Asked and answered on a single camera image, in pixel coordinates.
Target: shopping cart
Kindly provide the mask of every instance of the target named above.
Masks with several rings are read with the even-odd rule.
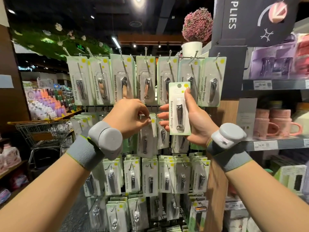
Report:
[[[31,149],[29,166],[34,164],[34,168],[37,167],[34,159],[35,151],[39,149],[60,149],[61,156],[66,138],[72,132],[72,124],[69,120],[22,121],[8,122],[8,124],[15,125],[25,138]]]

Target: price label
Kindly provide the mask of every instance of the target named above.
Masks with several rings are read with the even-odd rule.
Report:
[[[255,80],[253,81],[254,90],[272,90],[271,80]]]
[[[242,203],[242,201],[237,202],[226,202],[225,203],[225,210],[240,210],[240,209],[246,209],[245,205]]]
[[[304,147],[309,147],[309,138],[304,138]]]
[[[262,141],[254,142],[255,151],[266,151],[266,150],[278,150],[278,142],[274,141]]]

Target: hand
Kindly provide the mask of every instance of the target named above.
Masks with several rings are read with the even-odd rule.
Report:
[[[151,123],[149,111],[139,99],[121,99],[103,119],[112,128],[118,129],[123,139],[138,133],[142,127]]]
[[[191,90],[188,88],[184,92],[184,98],[189,111],[189,121],[191,125],[191,135],[187,137],[188,141],[199,145],[207,146],[211,140],[211,135],[219,129],[219,127],[211,120],[206,111],[202,110],[195,102],[191,95]],[[160,107],[162,111],[168,111],[168,104]],[[168,119],[168,112],[159,113],[158,118]],[[160,121],[160,125],[167,132],[170,131],[169,121]]]

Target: fluorescent light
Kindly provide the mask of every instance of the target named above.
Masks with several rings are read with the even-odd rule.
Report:
[[[117,46],[118,49],[121,49],[116,37],[112,36],[112,40],[114,41],[115,45]]]
[[[10,13],[12,13],[12,14],[16,15],[15,11],[10,10],[10,9],[7,9],[7,10],[8,10]]]

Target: black sign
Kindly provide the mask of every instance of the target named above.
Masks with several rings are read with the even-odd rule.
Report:
[[[80,51],[82,51],[83,53],[86,53],[85,47],[83,47],[81,44],[76,43],[76,48],[79,49]]]
[[[216,0],[212,45],[268,47],[282,42],[293,30],[299,1]]]

